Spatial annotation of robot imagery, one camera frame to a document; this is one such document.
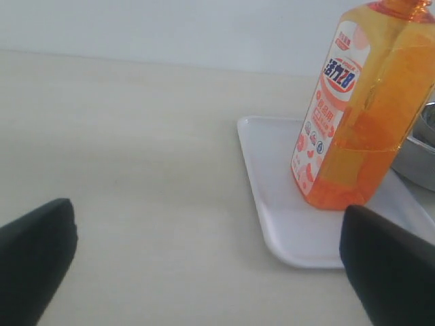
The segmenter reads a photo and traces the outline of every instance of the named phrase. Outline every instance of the dish soap bottle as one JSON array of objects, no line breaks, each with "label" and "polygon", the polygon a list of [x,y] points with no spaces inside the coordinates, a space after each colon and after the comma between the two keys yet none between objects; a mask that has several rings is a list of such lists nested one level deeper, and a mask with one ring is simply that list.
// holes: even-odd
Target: dish soap bottle
[{"label": "dish soap bottle", "polygon": [[319,209],[365,204],[434,89],[430,0],[380,0],[343,14],[291,161]]}]

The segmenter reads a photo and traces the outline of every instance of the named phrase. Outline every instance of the white wall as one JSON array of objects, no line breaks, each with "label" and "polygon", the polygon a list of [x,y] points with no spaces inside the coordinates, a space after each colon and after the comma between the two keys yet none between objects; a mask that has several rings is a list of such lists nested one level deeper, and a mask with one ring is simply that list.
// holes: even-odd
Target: white wall
[{"label": "white wall", "polygon": [[365,0],[3,0],[0,48],[317,75]]}]

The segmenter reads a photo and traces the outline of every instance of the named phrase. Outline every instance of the orange liquid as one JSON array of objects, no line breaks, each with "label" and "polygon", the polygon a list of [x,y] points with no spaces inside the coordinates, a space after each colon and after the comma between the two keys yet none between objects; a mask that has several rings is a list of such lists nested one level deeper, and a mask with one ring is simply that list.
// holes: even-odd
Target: orange liquid
[{"label": "orange liquid", "polygon": [[422,0],[384,0],[343,20],[371,51],[306,201],[319,209],[365,204],[434,89],[435,20]]}]

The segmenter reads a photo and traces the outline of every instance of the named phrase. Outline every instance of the white tray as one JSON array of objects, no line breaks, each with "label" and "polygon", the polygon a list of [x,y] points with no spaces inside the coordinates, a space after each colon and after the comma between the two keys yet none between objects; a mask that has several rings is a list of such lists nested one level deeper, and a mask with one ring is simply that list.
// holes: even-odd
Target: white tray
[{"label": "white tray", "polygon": [[[343,212],[309,206],[294,184],[290,158],[302,121],[244,117],[237,128],[268,248],[300,268],[342,268]],[[392,171],[367,207],[435,244],[435,223]]]}]

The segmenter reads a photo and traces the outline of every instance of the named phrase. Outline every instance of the stainless steel bowl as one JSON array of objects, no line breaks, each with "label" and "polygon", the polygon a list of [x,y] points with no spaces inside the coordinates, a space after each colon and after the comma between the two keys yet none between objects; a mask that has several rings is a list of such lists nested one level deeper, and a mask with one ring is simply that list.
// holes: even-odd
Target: stainless steel bowl
[{"label": "stainless steel bowl", "polygon": [[391,166],[397,173],[435,192],[435,103],[428,103]]}]

